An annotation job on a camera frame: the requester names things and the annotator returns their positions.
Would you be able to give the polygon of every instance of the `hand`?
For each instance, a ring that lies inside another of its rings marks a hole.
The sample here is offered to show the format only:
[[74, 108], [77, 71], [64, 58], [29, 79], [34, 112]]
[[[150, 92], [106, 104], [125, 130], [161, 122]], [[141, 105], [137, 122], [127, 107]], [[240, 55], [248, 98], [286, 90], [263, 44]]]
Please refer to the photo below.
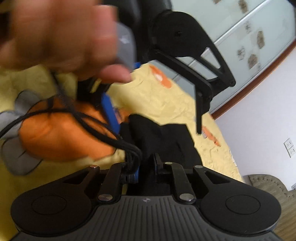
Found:
[[14, 1], [9, 38], [2, 38], [0, 45], [1, 66], [44, 64], [74, 72], [79, 80], [96, 76], [105, 83], [130, 82], [129, 70], [112, 64], [117, 53], [116, 8], [96, 5], [96, 0]]

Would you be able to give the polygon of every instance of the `electrical outlet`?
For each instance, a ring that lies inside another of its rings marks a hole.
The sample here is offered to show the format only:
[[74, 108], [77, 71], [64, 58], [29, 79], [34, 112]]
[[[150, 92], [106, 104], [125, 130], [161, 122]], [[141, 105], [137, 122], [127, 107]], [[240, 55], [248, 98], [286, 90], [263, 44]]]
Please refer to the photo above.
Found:
[[291, 139], [289, 138], [288, 140], [286, 140], [284, 142], [284, 145], [285, 145], [286, 149], [289, 150], [293, 146], [293, 143], [292, 143]]
[[294, 155], [296, 154], [295, 147], [292, 146], [292, 147], [288, 150], [288, 152], [289, 152], [290, 157], [294, 156]]

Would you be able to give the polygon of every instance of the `brown upholstery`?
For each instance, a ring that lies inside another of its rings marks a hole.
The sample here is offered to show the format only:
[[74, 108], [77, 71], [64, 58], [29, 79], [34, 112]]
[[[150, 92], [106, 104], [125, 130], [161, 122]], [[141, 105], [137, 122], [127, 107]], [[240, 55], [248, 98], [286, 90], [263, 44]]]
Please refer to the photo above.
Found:
[[282, 213], [274, 232], [284, 241], [296, 240], [296, 190], [288, 191], [276, 177], [266, 174], [249, 175], [251, 184], [272, 194], [281, 204]]

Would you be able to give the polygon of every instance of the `black cloth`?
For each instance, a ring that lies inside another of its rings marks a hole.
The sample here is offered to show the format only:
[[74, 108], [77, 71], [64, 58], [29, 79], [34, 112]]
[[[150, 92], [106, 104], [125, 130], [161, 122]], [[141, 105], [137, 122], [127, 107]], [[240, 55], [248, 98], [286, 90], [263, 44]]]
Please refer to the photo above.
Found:
[[128, 188], [129, 195], [169, 195], [168, 184], [156, 183], [153, 154], [158, 153], [162, 162], [179, 163], [185, 169], [202, 165], [194, 142], [184, 124], [160, 126], [141, 115], [130, 115], [129, 123], [122, 123], [122, 138], [135, 144], [143, 152], [139, 169], [139, 183]]

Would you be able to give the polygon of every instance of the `bed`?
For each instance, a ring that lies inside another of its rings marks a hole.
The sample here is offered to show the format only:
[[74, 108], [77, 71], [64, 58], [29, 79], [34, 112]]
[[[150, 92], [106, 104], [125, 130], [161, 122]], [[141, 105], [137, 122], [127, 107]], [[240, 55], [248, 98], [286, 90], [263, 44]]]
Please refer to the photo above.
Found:
[[[192, 135], [204, 166], [226, 176], [242, 181], [238, 168], [222, 133], [209, 113], [202, 117], [203, 134], [196, 134], [195, 101], [179, 86], [151, 64], [145, 64], [132, 73], [133, 82], [113, 84], [108, 91], [115, 107], [146, 116], [159, 124], [185, 123]], [[71, 74], [60, 75], [63, 87], [75, 98], [76, 80]], [[43, 98], [55, 94], [49, 75], [41, 66], [21, 72], [0, 69], [0, 111], [14, 108], [14, 101], [23, 90], [32, 90]], [[100, 160], [83, 158], [71, 162], [43, 161], [26, 176], [13, 176], [0, 160], [0, 241], [10, 240], [17, 229], [10, 217], [10, 206], [21, 193], [66, 176], [89, 165], [108, 169], [113, 163], [123, 161], [124, 152], [117, 150], [113, 156]]]

